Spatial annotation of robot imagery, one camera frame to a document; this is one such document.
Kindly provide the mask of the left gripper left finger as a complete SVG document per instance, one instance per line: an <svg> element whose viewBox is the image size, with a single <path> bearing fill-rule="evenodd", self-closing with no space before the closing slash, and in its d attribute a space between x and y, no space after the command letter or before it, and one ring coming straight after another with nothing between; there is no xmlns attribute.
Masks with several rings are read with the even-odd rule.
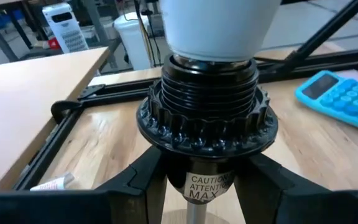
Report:
<svg viewBox="0 0 358 224"><path fill-rule="evenodd" d="M94 190L0 192L0 223L160 223L167 183L162 159L150 147Z"/></svg>

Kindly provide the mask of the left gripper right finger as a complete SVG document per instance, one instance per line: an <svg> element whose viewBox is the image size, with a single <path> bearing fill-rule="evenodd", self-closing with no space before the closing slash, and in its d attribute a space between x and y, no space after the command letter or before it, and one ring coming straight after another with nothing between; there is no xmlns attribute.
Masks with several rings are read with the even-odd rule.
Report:
<svg viewBox="0 0 358 224"><path fill-rule="evenodd" d="M246 223L358 223L358 190L332 191L258 154L235 166Z"/></svg>

